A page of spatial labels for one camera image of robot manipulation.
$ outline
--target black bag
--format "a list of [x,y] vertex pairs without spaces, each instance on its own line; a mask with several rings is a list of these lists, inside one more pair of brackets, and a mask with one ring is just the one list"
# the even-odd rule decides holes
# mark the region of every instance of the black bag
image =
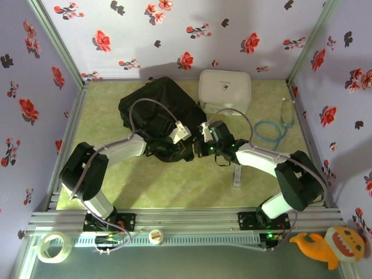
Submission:
[[173,144],[169,135],[176,125],[168,112],[150,101],[136,103],[133,107],[133,122],[136,132],[148,143],[146,155],[154,154],[163,162],[192,160],[192,144],[201,139],[198,126],[206,121],[203,110],[173,80],[162,77],[120,100],[119,111],[125,127],[131,128],[129,110],[140,98],[150,98],[162,103],[191,132],[191,137],[187,140]]

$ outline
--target cable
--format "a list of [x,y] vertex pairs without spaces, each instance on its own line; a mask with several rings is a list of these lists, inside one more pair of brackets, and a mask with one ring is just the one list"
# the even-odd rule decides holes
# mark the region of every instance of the cable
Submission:
[[121,245],[119,245],[117,247],[114,247],[114,248],[110,249],[109,251],[99,250],[97,248],[97,246],[96,246],[95,249],[97,249],[100,253],[107,253],[107,254],[109,254],[109,253],[111,253],[113,251],[119,250],[120,248],[122,248],[124,246],[127,246],[132,241],[132,236],[130,235],[130,233],[128,232],[128,230],[126,230],[125,228],[123,228],[121,226],[118,226],[117,224],[114,224],[114,223],[111,223],[111,222],[108,222],[108,221],[102,219],[101,217],[99,217],[98,215],[96,215],[94,212],[90,211],[89,208],[88,208],[88,206],[84,202],[81,202],[81,203],[93,215],[93,217],[95,217],[98,221],[100,221],[102,223],[105,223],[105,224],[107,224],[109,226],[112,226],[114,228],[118,228],[119,230],[122,230],[125,234],[127,234],[129,236],[129,239],[126,242],[124,242],[124,236],[123,236],[123,244],[121,244]]
[[[116,145],[118,145],[118,144],[123,144],[124,142],[127,142],[127,141],[129,141],[130,139],[132,139],[133,135],[135,134],[135,127],[134,127],[134,122],[133,122],[133,117],[132,117],[132,114],[133,114],[133,107],[135,106],[136,103],[141,102],[141,101],[150,101],[150,102],[157,103],[158,105],[162,106],[162,107],[163,107],[163,108],[164,108],[164,109],[165,109],[165,110],[170,114],[170,116],[171,116],[171,117],[172,117],[176,122],[178,122],[177,118],[172,114],[172,112],[171,112],[167,107],[165,107],[162,103],[160,103],[160,102],[158,102],[158,101],[156,101],[156,100],[153,100],[153,99],[149,99],[149,98],[141,98],[141,99],[136,100],[136,101],[131,105],[130,110],[129,110],[129,120],[130,120],[130,124],[131,124],[132,133],[129,135],[128,138],[120,139],[120,140],[118,140],[118,141],[114,141],[114,142],[111,142],[111,143],[109,143],[109,144],[107,144],[107,145],[104,145],[103,147],[99,148],[97,151],[95,151],[95,152],[92,154],[92,156],[88,159],[88,162],[87,162],[87,164],[85,165],[84,170],[83,170],[83,172],[81,173],[81,176],[80,176],[78,182],[76,183],[75,188],[74,188],[74,190],[72,191],[69,200],[72,200],[72,199],[74,198],[76,192],[77,192],[77,191],[79,190],[79,188],[80,188],[81,183],[83,182],[83,179],[84,179],[84,177],[85,177],[85,175],[86,175],[86,173],[87,173],[87,171],[88,171],[88,169],[89,169],[89,167],[90,167],[90,165],[91,165],[93,159],[94,159],[94,158],[95,158],[95,157],[96,157],[100,152],[102,152],[103,150],[107,150],[107,149],[109,149],[109,148],[111,148],[111,147],[113,147],[113,146],[116,146]],[[122,247],[124,247],[124,246],[127,246],[127,245],[131,242],[131,240],[132,240],[132,236],[130,235],[130,233],[129,233],[125,228],[120,227],[120,226],[118,226],[118,225],[116,225],[116,224],[113,224],[113,223],[111,223],[111,222],[107,222],[107,221],[105,221],[103,218],[99,217],[99,216],[96,215],[94,212],[90,211],[89,208],[87,207],[87,205],[84,203],[84,201],[81,201],[81,203],[83,204],[83,206],[84,206],[84,207],[85,207],[89,212],[91,212],[91,214],[92,214],[92,215],[93,215],[97,220],[99,220],[99,221],[101,221],[101,222],[103,222],[103,223],[105,223],[105,224],[107,224],[107,225],[109,225],[109,226],[112,226],[112,227],[118,228],[119,230],[122,230],[124,233],[126,233],[126,234],[129,236],[129,239],[127,240],[127,242],[124,242],[122,245],[120,245],[120,246],[118,246],[118,247],[112,248],[112,249],[110,249],[110,250],[108,250],[108,251],[106,251],[106,252],[103,251],[103,250],[99,250],[99,249],[96,247],[96,249],[97,249],[98,251],[100,251],[101,253],[110,253],[110,252],[116,251],[116,250],[118,250],[118,249],[120,249],[120,248],[122,248]]]
[[84,177],[85,177],[85,175],[86,175],[86,173],[87,173],[87,171],[88,171],[88,169],[89,169],[89,167],[90,167],[90,165],[91,165],[93,159],[94,159],[94,158],[95,158],[95,157],[96,157],[100,152],[102,152],[103,150],[106,150],[106,149],[108,149],[108,148],[110,148],[110,147],[113,147],[113,146],[115,146],[115,145],[118,145],[118,144],[123,144],[124,142],[129,141],[129,138],[120,139],[120,140],[118,140],[118,141],[114,141],[114,142],[111,142],[111,143],[109,143],[109,144],[107,144],[107,145],[104,145],[103,147],[99,148],[96,152],[94,152],[94,153],[92,154],[92,156],[89,158],[87,164],[85,165],[85,168],[84,168],[83,172],[81,173],[81,176],[80,176],[79,180],[77,181],[74,190],[72,191],[72,193],[71,193],[71,195],[70,195],[70,198],[69,198],[70,201],[74,198],[76,192],[79,190],[80,185],[81,185],[81,183],[83,182],[83,179],[84,179]]
[[[261,136],[257,132],[257,127],[260,126],[260,125],[263,125],[263,124],[268,124],[268,125],[273,126],[279,132],[279,137],[276,138],[276,139],[269,139],[269,138],[265,138],[265,137]],[[294,126],[295,120],[293,120],[290,125],[286,125],[283,122],[283,118],[280,117],[280,124],[284,128],[284,134],[281,133],[281,130],[280,130],[280,128],[279,128],[278,125],[276,125],[275,123],[270,122],[270,121],[260,121],[260,122],[256,123],[255,126],[253,127],[253,130],[254,130],[255,134],[257,135],[257,137],[260,138],[261,140],[267,141],[267,142],[271,142],[271,143],[276,143],[276,146],[274,147],[274,151],[276,151],[277,148],[278,148],[278,146],[279,146],[279,144],[280,144],[280,142],[281,142],[281,140],[287,135],[288,129]]]
[[283,223],[280,223],[280,222],[278,222],[278,225],[280,225],[280,226],[281,226],[281,228],[283,229],[283,232],[282,232],[282,234],[283,234],[283,233],[285,233],[285,227],[284,227]]
[[92,156],[89,158],[87,164],[85,165],[85,168],[84,168],[84,170],[83,170],[83,173],[81,174],[81,176],[80,176],[78,182],[76,183],[74,190],[72,191],[72,193],[71,193],[71,195],[70,195],[70,198],[69,198],[70,201],[72,201],[72,199],[74,198],[76,192],[79,190],[80,185],[81,185],[81,183],[83,182],[83,179],[84,179],[84,177],[85,177],[85,175],[86,175],[86,173],[87,173],[87,171],[88,171],[88,169],[89,169],[89,167],[90,167],[90,165],[91,165],[93,159],[94,159],[94,158],[95,158],[95,157],[96,157],[100,152],[102,152],[103,150],[107,150],[107,149],[109,149],[110,147],[113,147],[113,146],[118,145],[118,144],[123,144],[124,142],[129,141],[129,140],[132,139],[132,137],[133,137],[134,134],[135,134],[135,127],[134,127],[133,116],[132,116],[132,114],[133,114],[133,107],[134,107],[138,102],[141,102],[141,101],[150,101],[150,102],[153,102],[153,103],[156,103],[156,104],[162,106],[163,109],[165,109],[165,110],[170,114],[170,116],[174,119],[174,121],[178,122],[177,118],[172,114],[172,112],[171,112],[167,107],[165,107],[162,103],[160,103],[160,102],[158,102],[158,101],[156,101],[156,100],[153,100],[153,99],[149,99],[149,98],[141,98],[141,99],[136,100],[136,101],[135,101],[135,102],[130,106],[130,109],[129,109],[129,121],[130,121],[131,129],[132,129],[132,133],[129,135],[128,138],[120,139],[120,140],[118,140],[118,141],[114,141],[114,142],[111,142],[111,143],[109,143],[109,144],[107,144],[107,145],[104,145],[103,147],[99,148],[96,152],[94,152],[94,153],[92,154]]
[[[265,152],[268,152],[268,153],[271,153],[272,155],[278,157],[278,158],[282,158],[282,159],[286,159],[286,160],[289,160],[290,162],[292,162],[293,164],[301,167],[302,169],[304,169],[305,171],[307,171],[308,173],[310,173],[311,176],[313,176],[318,182],[319,184],[322,186],[323,188],[323,191],[324,191],[324,195],[323,195],[323,198],[318,201],[318,202],[313,202],[311,203],[311,205],[314,205],[314,204],[317,204],[317,203],[323,203],[327,197],[328,197],[328,189],[327,189],[327,186],[326,184],[324,183],[324,181],[315,173],[313,172],[311,169],[309,169],[308,167],[304,166],[303,164],[301,164],[300,162],[297,162],[296,160],[293,160],[291,157],[287,156],[287,155],[283,155],[283,154],[280,154],[279,152],[276,152],[276,151],[271,151],[271,150],[268,150],[268,149],[265,149],[265,148],[261,148],[261,147],[258,147],[256,145],[254,145],[252,143],[252,138],[253,138],[253,132],[254,132],[254,129],[253,129],[253,125],[251,123],[251,121],[248,119],[248,117],[242,113],[241,111],[237,110],[237,109],[233,109],[233,108],[223,108],[223,109],[220,109],[218,110],[217,112],[214,113],[214,115],[211,116],[211,118],[207,121],[207,124],[209,125],[210,122],[213,120],[213,118],[220,112],[224,111],[224,110],[232,110],[234,112],[237,112],[239,114],[241,114],[245,120],[248,122],[249,124],[249,127],[251,128],[251,135],[249,136],[249,142],[248,144],[252,147],[252,148],[255,148],[259,151],[265,151]],[[286,241],[290,235],[290,233],[292,232],[292,230],[294,229],[295,227],[295,224],[297,222],[297,212],[295,212],[295,220],[294,222],[292,223],[292,226],[291,228],[289,229],[289,231],[287,232],[286,236],[284,237],[284,239],[275,247],[275,249],[277,249],[278,247],[280,247],[282,245],[282,243],[284,243],[284,241]]]
[[239,111],[239,110],[237,110],[237,109],[233,109],[233,108],[223,108],[223,109],[220,109],[220,110],[218,110],[217,112],[215,112],[214,115],[211,116],[211,118],[207,121],[207,125],[210,124],[210,122],[213,120],[213,118],[214,118],[218,113],[220,113],[220,112],[222,112],[222,111],[224,111],[224,110],[232,110],[232,111],[234,111],[234,112],[237,112],[237,113],[241,114],[241,115],[245,118],[245,120],[248,122],[249,127],[251,128],[251,135],[249,136],[248,144],[249,144],[252,148],[257,149],[258,151],[265,151],[265,152],[268,152],[268,153],[270,153],[270,154],[272,154],[272,155],[274,155],[274,156],[276,156],[276,157],[278,157],[278,158],[282,158],[282,159],[285,159],[285,160],[289,160],[289,161],[292,162],[293,164],[295,164],[295,165],[301,167],[302,169],[306,170],[308,173],[310,173],[310,175],[311,175],[312,177],[314,177],[314,178],[319,182],[319,184],[320,184],[320,185],[322,186],[322,188],[323,188],[324,195],[323,195],[323,198],[322,198],[320,201],[318,201],[318,202],[313,202],[312,205],[315,204],[315,203],[321,203],[321,202],[324,202],[324,201],[327,199],[327,197],[328,197],[328,189],[327,189],[326,184],[325,184],[324,181],[323,181],[323,180],[322,180],[322,179],[321,179],[321,178],[320,178],[320,177],[319,177],[315,172],[313,172],[311,169],[309,169],[308,167],[304,166],[302,163],[297,162],[296,160],[293,160],[291,157],[289,157],[289,156],[287,156],[287,155],[284,155],[284,154],[281,154],[281,153],[279,153],[279,152],[272,151],[272,150],[269,150],[269,149],[266,149],[266,148],[258,147],[258,146],[254,145],[254,144],[252,143],[252,138],[253,138],[253,125],[252,125],[251,121],[248,119],[248,117],[247,117],[244,113],[242,113],[241,111]]
[[159,106],[162,106],[163,109],[165,109],[169,114],[170,116],[174,119],[175,122],[178,122],[177,118],[173,115],[173,113],[166,107],[164,106],[162,103],[156,101],[156,100],[153,100],[153,99],[150,99],[150,98],[140,98],[138,100],[136,100],[130,107],[129,109],[129,122],[130,122],[130,125],[132,126],[132,131],[133,133],[135,133],[134,131],[134,123],[133,123],[133,107],[135,106],[135,104],[137,104],[138,102],[141,102],[141,101],[150,101],[150,102],[153,102],[153,103],[157,103]]
[[272,247],[271,251],[274,251],[276,249],[278,249],[281,245],[283,245],[283,243],[289,238],[289,236],[291,235],[291,232],[292,230],[295,228],[295,224],[297,222],[297,217],[298,217],[298,214],[297,214],[297,211],[294,211],[295,213],[295,220],[293,221],[292,223],[292,226],[291,228],[289,229],[289,231],[287,232],[287,234],[285,235],[285,237],[283,238],[283,240],[281,242],[279,242],[279,244],[275,247]]

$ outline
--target orange stuffed toy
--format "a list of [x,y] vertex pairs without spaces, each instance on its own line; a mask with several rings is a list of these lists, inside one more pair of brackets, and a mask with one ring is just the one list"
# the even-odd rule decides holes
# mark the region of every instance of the orange stuffed toy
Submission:
[[360,235],[347,227],[330,227],[323,238],[319,234],[310,234],[313,242],[305,240],[307,233],[302,232],[289,241],[297,243],[306,256],[328,263],[328,269],[333,270],[339,261],[357,262],[364,254],[364,241]]

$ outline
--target tape roll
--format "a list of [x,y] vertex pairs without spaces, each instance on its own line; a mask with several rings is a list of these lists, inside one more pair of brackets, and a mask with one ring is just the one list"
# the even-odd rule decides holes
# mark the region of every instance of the tape roll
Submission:
[[[62,249],[55,257],[50,257],[48,253],[49,245],[53,239],[62,239]],[[70,255],[73,244],[72,239],[67,235],[54,231],[47,234],[37,245],[37,256],[43,263],[61,263]]]

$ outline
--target white plastic container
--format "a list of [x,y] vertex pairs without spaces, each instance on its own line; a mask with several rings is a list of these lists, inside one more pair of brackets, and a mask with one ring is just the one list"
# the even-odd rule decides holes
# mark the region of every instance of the white plastic container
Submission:
[[[251,78],[243,71],[204,70],[199,79],[199,105],[205,113],[234,108],[246,113],[252,100]],[[224,115],[239,115],[223,111]]]

